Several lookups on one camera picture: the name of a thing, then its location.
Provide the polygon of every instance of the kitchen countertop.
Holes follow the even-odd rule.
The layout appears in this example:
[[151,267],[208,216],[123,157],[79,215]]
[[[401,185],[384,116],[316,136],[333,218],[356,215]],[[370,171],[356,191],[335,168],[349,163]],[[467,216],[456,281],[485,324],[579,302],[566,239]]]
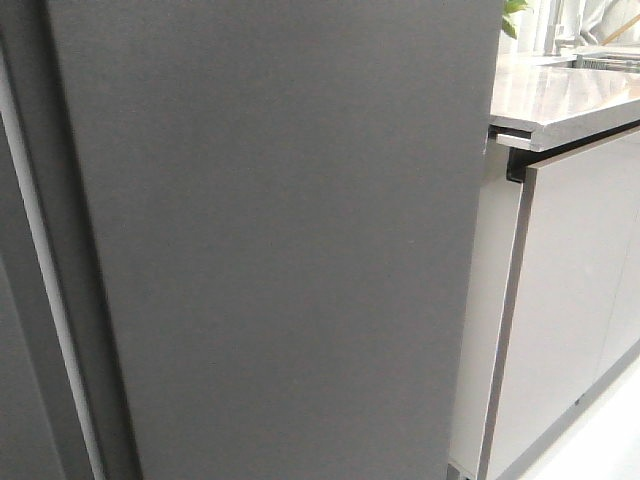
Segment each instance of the kitchen countertop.
[[636,120],[640,74],[498,62],[491,104],[491,125],[503,127],[498,143],[541,152]]

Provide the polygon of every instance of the dark gray panel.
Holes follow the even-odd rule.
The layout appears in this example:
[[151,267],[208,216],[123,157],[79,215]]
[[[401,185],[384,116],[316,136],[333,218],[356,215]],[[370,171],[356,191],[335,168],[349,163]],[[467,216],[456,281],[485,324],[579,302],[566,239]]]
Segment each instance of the dark gray panel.
[[48,5],[145,476],[445,478],[499,2]]
[[64,480],[1,255],[0,360],[0,477]]
[[0,121],[0,478],[93,479]]
[[0,0],[5,60],[102,463],[109,479],[137,480],[140,469],[48,29],[44,2]]

